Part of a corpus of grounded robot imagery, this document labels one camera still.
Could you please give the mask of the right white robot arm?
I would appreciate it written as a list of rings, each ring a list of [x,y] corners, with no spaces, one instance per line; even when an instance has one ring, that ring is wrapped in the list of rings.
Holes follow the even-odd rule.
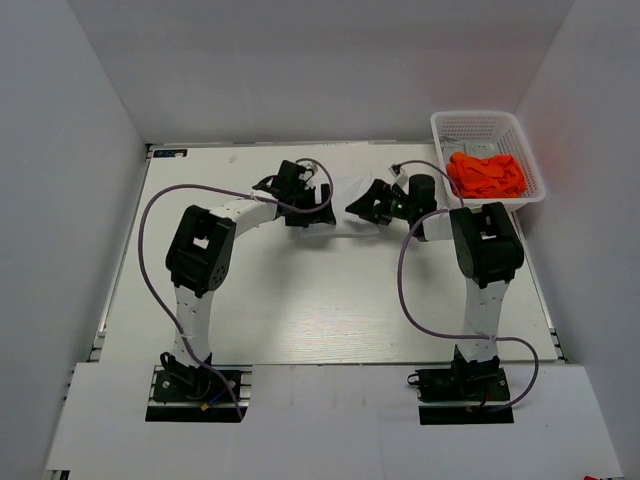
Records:
[[[488,385],[479,365],[499,362],[496,338],[504,296],[524,263],[523,246],[504,204],[439,210],[434,178],[415,174],[407,190],[374,180],[346,212],[378,225],[405,220],[411,236],[420,241],[453,242],[466,300],[461,333],[452,337],[457,341],[454,359],[465,365],[453,371],[451,384],[459,396],[477,397]]]

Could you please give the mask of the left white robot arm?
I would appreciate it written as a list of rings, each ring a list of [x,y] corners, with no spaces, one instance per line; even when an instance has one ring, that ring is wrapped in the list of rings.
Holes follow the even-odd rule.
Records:
[[[188,207],[169,247],[165,266],[176,297],[176,328],[171,358],[183,365],[177,387],[199,399],[211,387],[209,325],[215,291],[226,279],[235,240],[265,223],[282,218],[288,227],[334,225],[333,181],[316,187],[312,178],[326,168],[309,158],[283,161],[278,172],[258,182],[255,193],[207,210]]]

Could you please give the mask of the white t shirt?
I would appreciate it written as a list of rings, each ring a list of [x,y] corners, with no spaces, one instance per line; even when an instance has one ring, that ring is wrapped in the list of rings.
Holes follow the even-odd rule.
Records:
[[[373,177],[340,177],[334,180],[332,209],[336,218],[335,225],[314,224],[300,229],[301,238],[354,238],[372,237],[380,233],[376,224],[360,219],[346,212],[346,207],[362,197],[372,186]]]

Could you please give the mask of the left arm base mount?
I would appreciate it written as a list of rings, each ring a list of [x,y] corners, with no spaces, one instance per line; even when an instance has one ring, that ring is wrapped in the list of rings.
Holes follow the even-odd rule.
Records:
[[[164,352],[152,376],[148,423],[239,423],[249,406],[252,369],[223,367],[218,374],[184,366]]]

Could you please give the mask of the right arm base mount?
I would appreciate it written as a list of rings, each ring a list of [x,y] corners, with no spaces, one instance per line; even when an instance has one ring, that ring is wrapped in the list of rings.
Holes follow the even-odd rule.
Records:
[[[407,377],[417,389],[422,426],[499,425],[514,422],[500,359],[467,361],[454,350],[446,368],[418,369]]]

